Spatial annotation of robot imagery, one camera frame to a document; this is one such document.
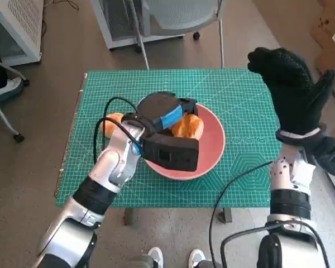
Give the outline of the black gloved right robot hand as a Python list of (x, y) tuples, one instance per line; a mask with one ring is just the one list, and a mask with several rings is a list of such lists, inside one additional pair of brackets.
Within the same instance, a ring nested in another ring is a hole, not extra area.
[(260, 74), (270, 91), (280, 129), (301, 136), (316, 130), (334, 91), (334, 71), (315, 82), (305, 61), (285, 48), (258, 47), (247, 57), (248, 70)]

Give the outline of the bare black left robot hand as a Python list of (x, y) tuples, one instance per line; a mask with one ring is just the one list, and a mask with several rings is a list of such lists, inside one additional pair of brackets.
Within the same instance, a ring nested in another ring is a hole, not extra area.
[(167, 91), (147, 95), (141, 99), (137, 110), (152, 123), (157, 133), (178, 123), (185, 114), (198, 115), (196, 99), (178, 98), (175, 93)]

